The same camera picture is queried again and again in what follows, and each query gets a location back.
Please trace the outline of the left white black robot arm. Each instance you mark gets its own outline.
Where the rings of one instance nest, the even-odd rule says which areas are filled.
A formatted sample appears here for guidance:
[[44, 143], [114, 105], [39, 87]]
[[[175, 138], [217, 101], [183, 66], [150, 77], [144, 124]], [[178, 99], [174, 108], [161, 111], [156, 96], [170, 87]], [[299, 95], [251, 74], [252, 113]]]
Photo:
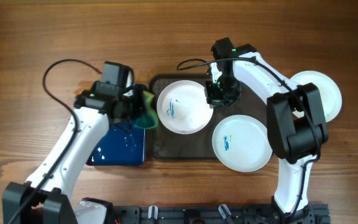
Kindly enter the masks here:
[[71, 196], [86, 161], [109, 129], [148, 112], [147, 89], [134, 82], [131, 67], [105, 62], [101, 79], [76, 96], [69, 122], [43, 163], [23, 184], [11, 182], [2, 194], [4, 223], [119, 223], [111, 202]]

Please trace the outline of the green yellow sponge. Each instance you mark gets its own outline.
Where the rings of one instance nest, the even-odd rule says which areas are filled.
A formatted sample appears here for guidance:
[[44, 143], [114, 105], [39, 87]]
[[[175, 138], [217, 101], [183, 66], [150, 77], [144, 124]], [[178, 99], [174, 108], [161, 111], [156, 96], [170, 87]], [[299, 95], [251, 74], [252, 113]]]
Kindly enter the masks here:
[[145, 106], [145, 113], [135, 122], [135, 127], [139, 129], [154, 129], [158, 126], [159, 118], [157, 112], [152, 108], [154, 94], [143, 91], [142, 98]]

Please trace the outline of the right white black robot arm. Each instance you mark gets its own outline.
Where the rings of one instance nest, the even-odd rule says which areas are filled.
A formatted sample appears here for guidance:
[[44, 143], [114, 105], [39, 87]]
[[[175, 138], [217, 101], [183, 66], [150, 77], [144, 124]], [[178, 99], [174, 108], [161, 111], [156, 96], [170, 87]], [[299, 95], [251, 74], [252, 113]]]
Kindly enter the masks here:
[[212, 107], [230, 106], [247, 85], [267, 109], [267, 137], [279, 158], [278, 187], [272, 198], [280, 223], [306, 218], [311, 211], [307, 187], [313, 163], [328, 140], [328, 129], [318, 88], [291, 81], [268, 65], [250, 44], [233, 46], [227, 37], [211, 47], [208, 62], [212, 79], [206, 83], [206, 101]]

